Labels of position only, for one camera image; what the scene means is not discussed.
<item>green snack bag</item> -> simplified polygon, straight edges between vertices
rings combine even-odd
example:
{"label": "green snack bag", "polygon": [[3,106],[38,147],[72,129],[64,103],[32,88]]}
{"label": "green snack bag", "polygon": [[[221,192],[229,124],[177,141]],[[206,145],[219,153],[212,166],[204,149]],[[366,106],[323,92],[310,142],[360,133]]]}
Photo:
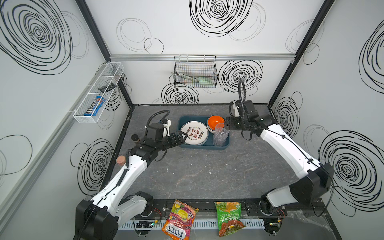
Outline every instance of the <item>green snack bag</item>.
{"label": "green snack bag", "polygon": [[241,203],[239,202],[215,202],[218,221],[218,236],[223,237],[244,228],[239,221],[241,215]]}

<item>stack of bowls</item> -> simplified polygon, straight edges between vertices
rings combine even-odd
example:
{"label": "stack of bowls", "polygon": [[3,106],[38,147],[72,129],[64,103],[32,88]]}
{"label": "stack of bowls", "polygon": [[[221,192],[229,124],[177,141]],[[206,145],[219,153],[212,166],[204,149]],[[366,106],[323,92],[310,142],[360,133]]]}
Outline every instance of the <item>stack of bowls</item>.
{"label": "stack of bowls", "polygon": [[225,122],[224,119],[218,115],[210,116],[207,121],[208,131],[210,131],[211,133],[215,133],[216,125],[224,122]]}

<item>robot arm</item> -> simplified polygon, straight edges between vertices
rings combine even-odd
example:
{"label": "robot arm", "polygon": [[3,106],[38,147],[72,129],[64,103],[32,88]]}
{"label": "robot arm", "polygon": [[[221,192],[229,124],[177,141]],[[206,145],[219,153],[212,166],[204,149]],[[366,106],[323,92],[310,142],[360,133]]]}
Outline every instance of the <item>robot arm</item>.
{"label": "robot arm", "polygon": [[[244,98],[241,96],[241,85]],[[259,116],[252,101],[245,100],[243,81],[238,83],[238,92],[239,100],[236,100],[235,104],[230,104],[231,116],[225,119],[225,127],[229,130],[250,131],[251,138],[252,134],[256,134],[264,139],[283,157],[300,179],[293,184],[263,194],[260,210],[265,215],[271,215],[277,207],[283,204],[299,202],[308,206],[313,200],[325,194],[333,181],[334,169],[332,166],[330,164],[322,165],[317,159],[306,153],[287,136],[270,115]]]}
{"label": "robot arm", "polygon": [[[166,115],[158,122],[151,119],[161,113]],[[168,110],[152,115],[142,140],[132,136],[136,146],[126,154],[126,163],[112,180],[90,201],[82,200],[76,207],[75,237],[86,240],[113,239],[119,226],[137,214],[149,215],[152,210],[152,196],[137,192],[131,199],[122,200],[137,177],[157,158],[159,151],[179,146],[187,134],[181,131],[169,133],[170,121],[165,119]]]}
{"label": "robot arm", "polygon": [[[310,205],[314,199],[326,193],[331,186],[334,170],[331,165],[322,165],[297,145],[269,115],[259,116],[252,101],[237,100],[234,115],[225,120],[227,129],[251,131],[268,142],[290,165],[300,180],[279,189],[273,189],[261,196],[260,210],[271,215],[284,204],[299,202]],[[167,113],[159,123],[150,124],[151,119]],[[185,142],[187,135],[181,131],[169,134],[170,121],[165,119],[168,110],[152,115],[147,122],[143,140],[135,136],[136,146],[127,154],[126,164],[118,174],[90,201],[82,200],[76,208],[74,240],[113,239],[118,227],[137,214],[149,215],[152,197],[138,192],[128,201],[122,197],[137,177],[157,157],[159,151]]]}

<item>fox's fruit candy bag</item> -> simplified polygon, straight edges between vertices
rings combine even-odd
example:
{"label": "fox's fruit candy bag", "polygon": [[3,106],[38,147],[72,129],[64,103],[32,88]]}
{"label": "fox's fruit candy bag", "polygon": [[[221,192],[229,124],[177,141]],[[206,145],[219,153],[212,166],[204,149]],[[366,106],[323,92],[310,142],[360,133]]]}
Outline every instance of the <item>fox's fruit candy bag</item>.
{"label": "fox's fruit candy bag", "polygon": [[188,240],[198,210],[175,199],[163,232],[173,240]]}
{"label": "fox's fruit candy bag", "polygon": [[239,202],[215,202],[218,221],[218,236],[223,237],[235,233],[244,228],[239,221],[241,215],[241,203]]}

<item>stack of plastic cups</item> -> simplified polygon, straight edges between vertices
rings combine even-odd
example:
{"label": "stack of plastic cups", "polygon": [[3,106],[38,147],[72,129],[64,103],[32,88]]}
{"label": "stack of plastic cups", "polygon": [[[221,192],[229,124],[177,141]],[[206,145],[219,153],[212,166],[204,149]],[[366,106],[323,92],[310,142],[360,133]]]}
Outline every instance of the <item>stack of plastic cups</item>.
{"label": "stack of plastic cups", "polygon": [[216,147],[222,147],[227,140],[229,135],[229,130],[225,129],[225,125],[223,123],[219,123],[215,127],[214,134],[214,145]]}

